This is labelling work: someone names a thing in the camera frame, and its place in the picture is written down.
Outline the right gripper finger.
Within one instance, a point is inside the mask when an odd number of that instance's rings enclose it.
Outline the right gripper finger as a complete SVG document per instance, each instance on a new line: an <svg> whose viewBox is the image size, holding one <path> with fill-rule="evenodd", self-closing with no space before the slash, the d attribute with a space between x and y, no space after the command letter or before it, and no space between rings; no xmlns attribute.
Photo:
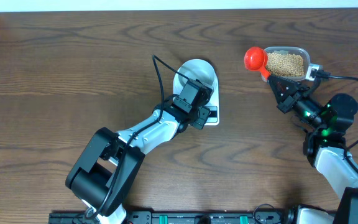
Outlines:
<svg viewBox="0 0 358 224"><path fill-rule="evenodd" d="M267 83L274 93L293 93L298 90L297 82L276 75L270 75Z"/></svg>
<svg viewBox="0 0 358 224"><path fill-rule="evenodd" d="M279 104L283 102L288 96L287 93L288 81L285 79L269 79L267 83L272 89L272 92L275 96L277 103Z"/></svg>

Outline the red measuring scoop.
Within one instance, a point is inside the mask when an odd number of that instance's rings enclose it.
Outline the red measuring scoop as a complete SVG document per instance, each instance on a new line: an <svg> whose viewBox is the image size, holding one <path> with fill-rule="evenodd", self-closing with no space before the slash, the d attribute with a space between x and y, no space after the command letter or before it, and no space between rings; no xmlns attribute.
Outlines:
<svg viewBox="0 0 358 224"><path fill-rule="evenodd" d="M260 72L264 81L267 81L270 72L266 69L268 55L260 47L251 47L244 55L245 68L251 72Z"/></svg>

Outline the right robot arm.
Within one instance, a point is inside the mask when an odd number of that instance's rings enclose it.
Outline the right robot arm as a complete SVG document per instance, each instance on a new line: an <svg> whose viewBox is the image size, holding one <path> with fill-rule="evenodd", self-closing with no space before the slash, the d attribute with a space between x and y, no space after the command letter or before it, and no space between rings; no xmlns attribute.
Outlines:
<svg viewBox="0 0 358 224"><path fill-rule="evenodd" d="M358 102L345 93L334 95L325 105L311 97L321 80L331 77L316 72L312 76L313 86L275 75L267 79L277 108L282 113L293 111L302 123L311 127L305 131L303 154L340 199L333 215L311 205L297 205L282 217L282 223L358 223L358 165L345 139L358 111Z"/></svg>

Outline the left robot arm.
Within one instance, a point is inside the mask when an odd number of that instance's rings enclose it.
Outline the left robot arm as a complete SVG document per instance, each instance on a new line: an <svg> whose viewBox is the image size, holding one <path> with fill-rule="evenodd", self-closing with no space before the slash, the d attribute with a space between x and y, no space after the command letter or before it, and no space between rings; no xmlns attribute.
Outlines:
<svg viewBox="0 0 358 224"><path fill-rule="evenodd" d="M87 204L84 220L122 223L122 207L145 156L188 126L203 129L210 109L208 93L162 98L150 117L117 132L97 130L69 171L65 185Z"/></svg>

